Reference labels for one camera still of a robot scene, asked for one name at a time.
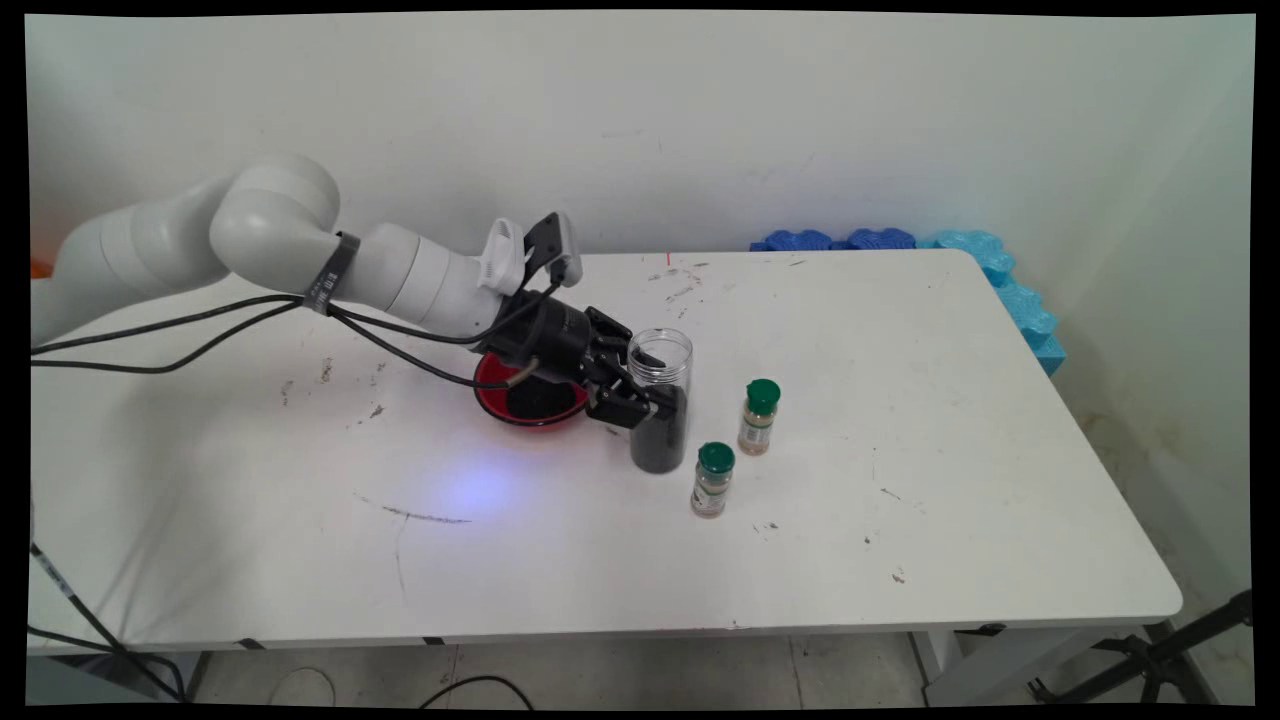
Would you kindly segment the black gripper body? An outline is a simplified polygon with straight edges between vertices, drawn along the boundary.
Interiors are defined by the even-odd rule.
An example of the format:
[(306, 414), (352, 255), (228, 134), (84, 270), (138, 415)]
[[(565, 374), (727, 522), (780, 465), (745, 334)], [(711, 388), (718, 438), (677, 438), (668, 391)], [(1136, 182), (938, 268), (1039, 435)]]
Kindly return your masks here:
[(502, 302), (499, 319), (535, 307), (480, 343), (481, 354), (494, 354), (511, 368), (522, 369), (538, 360), (534, 375), (549, 382), (571, 382), (582, 386), (595, 366), (618, 365), (612, 357), (590, 357), (590, 309), (579, 310), (558, 299), (540, 300), (539, 292), (521, 292)]

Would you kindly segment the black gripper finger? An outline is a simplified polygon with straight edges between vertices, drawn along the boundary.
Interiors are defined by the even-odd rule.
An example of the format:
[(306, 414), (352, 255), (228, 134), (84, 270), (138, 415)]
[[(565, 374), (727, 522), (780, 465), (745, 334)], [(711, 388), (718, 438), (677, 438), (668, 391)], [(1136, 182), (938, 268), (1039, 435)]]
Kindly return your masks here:
[(664, 370), (668, 365), (640, 348), (632, 347), (634, 333), (596, 307), (590, 309), (590, 357), (612, 357), (621, 366), (640, 365), (646, 369)]
[(595, 366), (582, 387), (588, 393), (588, 416), (625, 429), (634, 429), (652, 418), (669, 420), (681, 409), (673, 387), (643, 386), (621, 365)]

